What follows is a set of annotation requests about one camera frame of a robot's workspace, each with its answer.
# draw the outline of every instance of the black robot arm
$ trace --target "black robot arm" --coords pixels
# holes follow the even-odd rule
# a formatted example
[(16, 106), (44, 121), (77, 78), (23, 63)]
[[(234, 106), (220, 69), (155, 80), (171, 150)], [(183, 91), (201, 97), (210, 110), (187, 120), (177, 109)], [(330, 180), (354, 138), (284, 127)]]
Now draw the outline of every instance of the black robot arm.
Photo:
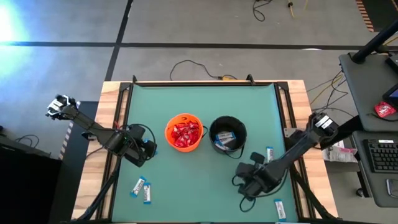
[(79, 102), (66, 95), (57, 95), (49, 104), (46, 116), (52, 119), (71, 120), (88, 132), (83, 136), (95, 136), (98, 142), (109, 152), (118, 157), (125, 157), (136, 166), (142, 166), (155, 154), (156, 144), (143, 141), (145, 129), (131, 125), (129, 130), (104, 128), (78, 110)]
[(279, 159), (263, 164), (264, 156), (252, 153), (255, 164), (239, 163), (236, 176), (243, 179), (238, 192), (248, 200), (253, 200), (261, 192), (268, 193), (275, 189), (284, 178), (286, 170), (319, 142), (330, 139), (337, 134), (338, 125), (325, 113), (313, 113), (305, 131), (297, 130), (293, 136), (294, 145)]

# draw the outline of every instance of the orange bucket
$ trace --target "orange bucket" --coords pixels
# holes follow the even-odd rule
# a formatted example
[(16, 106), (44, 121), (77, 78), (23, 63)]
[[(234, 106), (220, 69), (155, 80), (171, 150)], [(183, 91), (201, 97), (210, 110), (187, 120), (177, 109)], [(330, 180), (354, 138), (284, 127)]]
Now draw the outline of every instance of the orange bucket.
[[(199, 124), (199, 133), (200, 133), (200, 137), (199, 139), (191, 146), (188, 147), (177, 147), (174, 145), (175, 139), (172, 137), (172, 132), (174, 130), (174, 125), (179, 124), (179, 123), (186, 123), (186, 122), (194, 122), (194, 123), (198, 123)], [(164, 134), (166, 137), (167, 142), (173, 146), (176, 150), (180, 151), (180, 152), (190, 152), (195, 150), (199, 143), (200, 140), (202, 139), (203, 136), (203, 125), (201, 124), (201, 121), (199, 120), (199, 118), (197, 118), (196, 116), (192, 115), (192, 114), (188, 114), (188, 113), (184, 113), (184, 114), (179, 114), (177, 116), (175, 116), (174, 118), (172, 118), (166, 125), (166, 129), (164, 130)]]

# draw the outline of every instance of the keyboard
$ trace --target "keyboard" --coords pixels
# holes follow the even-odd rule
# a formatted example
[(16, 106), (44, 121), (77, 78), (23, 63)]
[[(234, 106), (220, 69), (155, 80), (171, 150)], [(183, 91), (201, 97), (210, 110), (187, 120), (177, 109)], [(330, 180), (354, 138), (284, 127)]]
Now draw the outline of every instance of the keyboard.
[(373, 172), (398, 174), (398, 144), (364, 140), (369, 163)]

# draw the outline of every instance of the cable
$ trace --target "cable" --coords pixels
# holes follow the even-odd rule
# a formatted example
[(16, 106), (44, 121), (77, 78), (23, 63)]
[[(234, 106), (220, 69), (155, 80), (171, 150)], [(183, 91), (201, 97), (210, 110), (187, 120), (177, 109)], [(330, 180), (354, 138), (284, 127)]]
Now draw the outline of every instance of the cable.
[(312, 90), (314, 90), (314, 89), (316, 89), (316, 88), (319, 88), (319, 87), (322, 86), (323, 84), (326, 84), (326, 83), (328, 83), (328, 82), (330, 82), (330, 81), (332, 81), (332, 80), (333, 80), (333, 78), (329, 79), (329, 80), (326, 81), (326, 82), (323, 82), (323, 83), (317, 85), (316, 87), (313, 87), (313, 88), (307, 90), (307, 92), (310, 92), (310, 91), (312, 91)]
[[(342, 85), (345, 81), (346, 81), (346, 80), (344, 80), (343, 82), (339, 82), (339, 84), (337, 85), (337, 87), (339, 87), (340, 85)], [(348, 93), (345, 92), (345, 91), (339, 91), (339, 90), (337, 90), (337, 89), (333, 86), (334, 82), (335, 82), (335, 81), (332, 81), (332, 82), (331, 82), (331, 87), (333, 88), (333, 90), (330, 92), (330, 95), (329, 95), (329, 98), (328, 98), (328, 101), (327, 101), (327, 103), (326, 103), (326, 107), (325, 107), (325, 108), (328, 108), (328, 106), (330, 105), (330, 104), (329, 104), (330, 99), (331, 99), (331, 97), (333, 96), (333, 94), (334, 94), (335, 91), (338, 91), (338, 92), (340, 92), (340, 93), (344, 93), (344, 95), (341, 96), (340, 98), (342, 98), (342, 97), (344, 97), (344, 96), (346, 96), (346, 95), (348, 94)]]
[(350, 114), (349, 112), (347, 112), (347, 111), (345, 111), (345, 110), (342, 110), (342, 109), (339, 109), (339, 108), (331, 108), (331, 107), (328, 107), (328, 108), (325, 108), (324, 110), (338, 110), (338, 111), (341, 111), (341, 112), (343, 112), (343, 113), (345, 113), (345, 114), (350, 115), (351, 117), (355, 117), (354, 115)]
[(215, 79), (217, 79), (217, 80), (222, 79), (222, 77), (216, 77), (216, 76), (210, 75), (209, 71), (207, 70), (207, 68), (206, 68), (206, 66), (205, 66), (204, 64), (200, 64), (200, 63), (194, 62), (193, 60), (186, 59), (186, 60), (183, 60), (183, 61), (181, 61), (181, 62), (176, 63), (176, 64), (173, 66), (172, 70), (170, 71), (170, 75), (169, 75), (170, 81), (173, 81), (173, 79), (172, 79), (172, 74), (173, 74), (173, 72), (174, 72), (175, 67), (176, 67), (177, 65), (181, 64), (181, 63), (184, 63), (184, 62), (191, 62), (191, 63), (194, 63), (195, 65), (200, 65), (200, 66), (202, 66), (202, 67), (205, 69), (207, 75), (210, 76), (211, 78), (215, 78)]
[(39, 145), (40, 139), (39, 139), (39, 137), (37, 137), (37, 136), (34, 135), (34, 134), (26, 134), (26, 135), (24, 135), (24, 136), (22, 136), (22, 137), (20, 137), (20, 138), (15, 139), (15, 141), (20, 142), (20, 141), (23, 140), (23, 139), (28, 139), (28, 140), (30, 140), (30, 147), (32, 147), (32, 145), (33, 145), (33, 140), (32, 140), (31, 138), (28, 138), (28, 137), (31, 137), (31, 136), (32, 136), (32, 137), (35, 137), (35, 138), (37, 139), (37, 142), (36, 142), (35, 146), (33, 146), (33, 148), (36, 148), (37, 145)]
[(308, 6), (308, 0), (305, 0), (304, 11), (307, 10), (307, 6)]
[[(233, 184), (234, 186), (239, 186), (239, 184), (235, 184), (235, 183), (234, 183), (235, 177), (237, 177), (237, 175), (235, 175), (234, 177), (232, 177), (232, 184)], [(244, 196), (244, 197), (242, 198), (241, 202), (239, 203), (239, 209), (240, 209), (242, 212), (248, 212), (248, 211), (250, 211), (250, 210), (254, 207), (254, 205), (256, 204), (256, 198), (268, 197), (268, 196), (271, 196), (271, 195), (273, 195), (273, 194), (276, 194), (276, 193), (282, 188), (282, 186), (283, 186), (283, 185), (285, 184), (285, 182), (286, 182), (286, 179), (287, 179), (287, 170), (285, 171), (285, 175), (284, 175), (283, 178), (284, 178), (284, 179), (283, 179), (283, 181), (278, 185), (278, 188), (277, 188), (276, 190), (274, 189), (271, 193), (264, 194), (264, 195), (257, 195), (257, 196), (253, 196), (253, 195), (250, 196), (250, 195), (248, 195), (248, 197), (254, 198), (254, 200), (253, 200), (253, 203), (252, 203), (252, 205), (250, 206), (250, 208), (248, 208), (248, 209), (246, 209), (246, 210), (243, 210), (243, 209), (242, 209), (242, 203), (243, 203), (244, 199), (247, 198), (246, 196)]]
[(94, 154), (94, 153), (96, 153), (96, 152), (98, 152), (99, 150), (101, 150), (101, 149), (103, 149), (104, 148), (104, 146), (102, 146), (101, 148), (99, 148), (99, 149), (95, 149), (94, 151), (92, 151), (91, 153), (89, 153), (89, 154), (87, 154), (87, 156), (86, 156), (86, 159), (89, 157), (89, 156), (91, 156), (92, 154)]
[[(264, 13), (262, 13), (261, 11), (258, 10), (258, 8), (260, 8), (260, 7), (262, 7), (262, 6), (265, 6), (265, 5), (268, 5), (268, 4), (271, 3), (273, 0), (263, 0), (265, 3), (256, 6), (256, 2), (260, 2), (260, 1), (261, 1), (261, 0), (254, 0), (252, 11), (253, 11), (254, 17), (255, 17), (259, 22), (264, 22), (265, 19), (266, 19), (266, 17), (265, 17), (265, 15), (264, 15)], [(259, 14), (259, 15), (262, 17), (262, 19), (258, 18), (257, 15), (256, 15), (256, 13)]]
[(324, 88), (324, 89), (311, 101), (310, 105), (311, 105), (313, 102), (315, 102), (315, 100), (317, 100), (317, 98), (318, 98), (324, 91), (326, 91), (329, 87), (331, 87), (332, 84), (334, 84), (334, 82), (337, 82), (338, 80), (340, 80), (341, 78), (343, 78), (343, 75), (339, 76), (339, 74), (340, 74), (341, 72), (342, 72), (342, 71), (340, 70), (340, 72), (338, 72), (337, 75), (332, 79), (331, 84), (328, 85), (328, 86), (326, 86), (326, 87), (325, 87), (325, 88)]
[(231, 77), (231, 78), (237, 80), (237, 78), (236, 78), (235, 76), (233, 76), (233, 75), (223, 75), (223, 76), (221, 77), (222, 80), (224, 80), (224, 77)]
[(380, 116), (378, 116), (378, 115), (376, 115), (376, 114), (374, 114), (374, 113), (369, 113), (369, 114), (367, 114), (367, 115), (374, 116), (374, 117), (377, 118), (377, 119), (380, 119), (380, 120), (383, 120), (383, 121), (387, 121), (387, 122), (396, 122), (396, 121), (398, 121), (398, 119), (386, 119), (386, 118), (382, 118), (382, 117), (380, 117)]
[(398, 37), (394, 37), (391, 40), (387, 40), (383, 45), (387, 46), (387, 45), (391, 44), (393, 41), (395, 41), (396, 39), (398, 39)]
[(293, 13), (293, 3), (290, 0), (287, 0), (287, 7), (289, 7), (290, 9), (290, 14), (292, 15), (292, 17), (294, 18), (294, 13)]

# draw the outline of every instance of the snack package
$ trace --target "snack package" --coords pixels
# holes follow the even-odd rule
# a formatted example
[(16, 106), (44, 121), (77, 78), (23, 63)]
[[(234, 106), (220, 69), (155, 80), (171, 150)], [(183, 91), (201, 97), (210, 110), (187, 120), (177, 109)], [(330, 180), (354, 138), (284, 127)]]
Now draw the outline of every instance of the snack package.
[(199, 124), (192, 121), (176, 124), (172, 131), (172, 137), (175, 139), (174, 145), (177, 147), (191, 146), (200, 139)]
[(379, 117), (381, 118), (390, 114), (394, 114), (396, 112), (396, 110), (391, 105), (389, 105), (384, 101), (374, 106), (374, 110), (376, 111), (377, 115), (379, 115)]

